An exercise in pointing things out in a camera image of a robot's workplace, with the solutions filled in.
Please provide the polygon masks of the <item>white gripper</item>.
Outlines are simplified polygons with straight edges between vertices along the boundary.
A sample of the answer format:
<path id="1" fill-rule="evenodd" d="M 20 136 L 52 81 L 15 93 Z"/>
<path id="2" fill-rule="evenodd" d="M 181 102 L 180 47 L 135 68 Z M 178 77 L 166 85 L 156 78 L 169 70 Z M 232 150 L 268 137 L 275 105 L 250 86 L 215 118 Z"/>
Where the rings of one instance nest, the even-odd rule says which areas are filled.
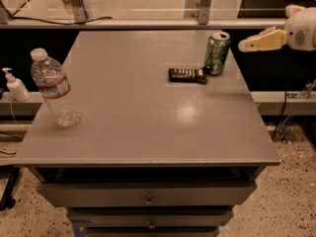
<path id="1" fill-rule="evenodd" d="M 299 5 L 285 7 L 287 20 L 284 30 L 269 27 L 257 35 L 238 43 L 242 52 L 269 51 L 281 49 L 286 44 L 292 49 L 312 51 L 316 49 L 316 7 Z"/>

